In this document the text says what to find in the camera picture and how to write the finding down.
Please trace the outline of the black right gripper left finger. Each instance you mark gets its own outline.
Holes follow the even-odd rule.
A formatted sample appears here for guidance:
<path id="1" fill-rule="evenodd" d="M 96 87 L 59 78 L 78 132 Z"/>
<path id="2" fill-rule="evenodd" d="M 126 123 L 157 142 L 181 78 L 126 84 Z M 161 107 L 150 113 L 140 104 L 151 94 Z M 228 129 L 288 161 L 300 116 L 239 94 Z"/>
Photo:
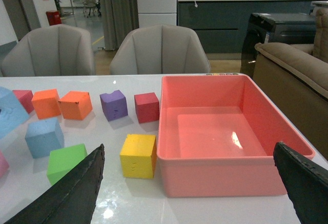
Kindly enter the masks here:
<path id="1" fill-rule="evenodd" d="M 6 223 L 90 223 L 105 164 L 101 144 Z"/>

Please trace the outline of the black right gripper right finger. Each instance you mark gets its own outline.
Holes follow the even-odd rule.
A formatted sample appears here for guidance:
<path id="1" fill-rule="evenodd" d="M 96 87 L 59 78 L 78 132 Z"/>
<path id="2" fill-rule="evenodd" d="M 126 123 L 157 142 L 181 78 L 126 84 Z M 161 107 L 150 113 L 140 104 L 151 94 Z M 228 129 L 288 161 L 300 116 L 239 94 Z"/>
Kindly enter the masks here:
<path id="1" fill-rule="evenodd" d="M 301 223 L 327 223 L 327 169 L 283 142 L 275 145 L 275 166 Z"/>

